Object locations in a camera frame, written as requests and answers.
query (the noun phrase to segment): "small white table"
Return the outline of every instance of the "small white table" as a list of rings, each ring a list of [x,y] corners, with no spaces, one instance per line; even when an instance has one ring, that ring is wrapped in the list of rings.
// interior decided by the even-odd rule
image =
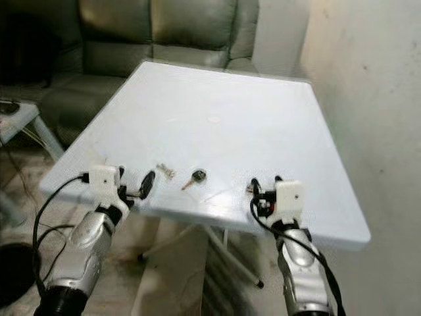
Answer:
[[[42,118],[39,116],[39,111],[35,103],[29,101],[18,103],[20,108],[15,114],[0,115],[1,139],[7,143],[23,128],[31,124],[52,158],[54,160],[59,160],[64,151],[60,143],[55,139],[54,135],[50,132]]]
[[[18,102],[18,104],[20,107],[16,113],[12,115],[0,114],[0,137],[3,143],[6,144],[13,136],[23,130],[27,125],[31,124],[52,158],[55,161],[59,160],[64,151],[60,143],[55,139],[54,135],[42,121],[36,105],[29,101]],[[2,210],[7,214],[12,225],[18,225],[25,220],[22,212],[2,191],[0,191],[0,205]]]
[[[252,177],[271,189],[274,177],[305,185],[303,226],[317,244],[359,250],[370,231],[312,88],[277,80],[144,62],[40,184],[53,193],[96,164],[123,165],[136,190],[158,163],[151,195],[134,211],[229,230],[262,232],[245,190]],[[207,181],[180,188],[192,171]],[[59,195],[93,202],[86,185]]]

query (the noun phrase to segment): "leather couch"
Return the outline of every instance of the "leather couch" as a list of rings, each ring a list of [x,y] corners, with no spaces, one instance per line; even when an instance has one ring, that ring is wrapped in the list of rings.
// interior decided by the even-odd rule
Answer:
[[[144,59],[255,72],[257,1],[2,0],[0,11],[35,16],[62,48],[50,87],[2,86],[1,97],[37,101],[70,145]]]

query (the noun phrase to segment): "black cable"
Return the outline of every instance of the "black cable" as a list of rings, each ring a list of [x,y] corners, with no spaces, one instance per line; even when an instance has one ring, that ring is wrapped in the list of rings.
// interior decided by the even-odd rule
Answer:
[[[326,278],[328,279],[328,283],[330,286],[330,289],[332,291],[332,294],[334,295],[336,304],[337,304],[337,316],[346,316],[345,310],[343,308],[342,305],[342,295],[341,295],[341,290],[339,289],[339,284],[337,283],[337,280],[335,278],[334,273],[332,272],[332,270],[329,268],[328,266],[328,262],[326,261],[326,258],[322,255],[322,253],[320,252],[320,254],[317,254],[313,249],[311,249],[310,247],[308,247],[306,244],[300,242],[299,240],[295,239],[294,237],[291,237],[287,234],[285,234],[284,232],[266,226],[257,216],[257,214],[255,213],[255,208],[254,205],[256,204],[256,202],[258,202],[258,198],[253,198],[250,201],[250,212],[253,216],[253,218],[258,222],[258,224],[260,226],[262,226],[264,229],[270,231],[273,234],[277,234],[282,238],[291,240],[297,244],[299,244],[301,247],[303,247],[304,249],[306,249],[311,255],[313,255],[319,262],[320,264],[323,266],[324,268],[324,272],[326,274]]]
[[[9,148],[6,146],[6,143],[3,141],[1,136],[0,136],[0,144],[1,144],[1,147],[6,151],[6,155],[9,158],[9,161],[11,162],[12,166],[14,167],[14,169],[16,170],[16,172],[19,175],[19,178],[22,181],[22,186],[24,187],[24,191],[25,191],[26,196],[28,198],[30,198],[30,200],[34,204],[33,205],[34,206],[34,213],[35,213],[35,216],[36,216],[36,214],[37,214],[37,201],[36,201],[34,195],[31,193],[31,191],[29,191],[29,189],[26,185],[24,175],[23,175],[22,171],[20,170],[20,167],[18,166],[17,162],[14,160],[12,154],[10,153]]]
[[[37,236],[38,236],[38,224],[39,220],[42,216],[42,213],[45,211],[45,208],[48,206],[48,204],[51,202],[51,200],[68,184],[70,184],[73,181],[82,179],[82,176],[76,176],[74,178],[71,178],[70,180],[67,180],[64,184],[62,184],[53,194],[51,194],[47,201],[45,201],[44,205],[42,205],[41,209],[39,210],[37,216],[35,217],[35,223],[34,223],[34,231],[32,233],[32,247],[33,247],[33,254],[32,254],[32,269],[34,272],[34,278],[35,282],[37,284],[38,292],[41,297],[44,296],[45,293],[45,286],[44,283],[41,280],[41,277],[39,276],[39,265],[37,264],[36,260],[36,248],[37,248]]]
[[[70,225],[70,224],[63,224],[63,225],[57,225],[57,226],[54,226],[54,227],[51,227],[51,228],[49,228],[49,229],[47,229],[39,238],[38,238],[38,241],[37,241],[37,250],[39,249],[39,247],[40,247],[40,245],[41,245],[41,243],[42,243],[42,241],[44,240],[44,238],[45,237],[47,237],[47,235],[50,233],[50,232],[52,232],[52,231],[56,231],[56,232],[59,232],[60,234],[62,234],[63,236],[64,236],[64,234],[59,230],[59,228],[73,228],[74,227],[74,225]],[[66,239],[64,239],[64,244],[63,244],[63,247],[61,248],[61,250],[59,251],[59,253],[58,254],[56,254],[56,256],[55,256],[55,258],[54,258],[54,260],[53,260],[53,262],[52,262],[52,264],[50,265],[50,268],[48,269],[48,272],[47,272],[47,274],[43,277],[43,279],[42,279],[42,281],[44,282],[47,278],[48,278],[48,276],[50,275],[50,273],[51,273],[51,271],[53,270],[53,267],[54,267],[54,265],[55,265],[55,263],[56,263],[56,261],[57,261],[57,259],[60,257],[60,255],[61,255],[61,253],[64,251],[64,249],[65,249],[65,247],[66,247],[66,245],[67,245],[67,240]]]

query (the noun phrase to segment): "metal key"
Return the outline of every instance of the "metal key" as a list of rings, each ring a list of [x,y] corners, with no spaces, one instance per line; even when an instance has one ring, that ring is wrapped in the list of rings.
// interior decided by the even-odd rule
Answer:
[[[196,170],[195,172],[193,172],[193,174],[191,175],[191,179],[189,180],[189,182],[187,182],[182,190],[187,189],[189,186],[191,186],[193,183],[200,183],[202,181],[204,181],[204,179],[206,178],[206,172],[202,169]]]
[[[169,179],[172,179],[175,177],[176,172],[172,169],[169,169],[166,165],[164,165],[163,163],[160,163],[159,165],[157,165],[157,168],[159,170],[161,170],[167,177],[169,177]]]

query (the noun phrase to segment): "white wall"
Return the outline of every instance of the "white wall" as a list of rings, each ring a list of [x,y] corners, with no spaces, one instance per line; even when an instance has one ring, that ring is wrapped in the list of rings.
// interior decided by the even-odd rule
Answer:
[[[253,64],[263,74],[289,76],[300,55],[309,0],[259,0]]]
[[[421,1],[314,0],[300,64],[372,231],[332,255],[345,307],[419,314]]]

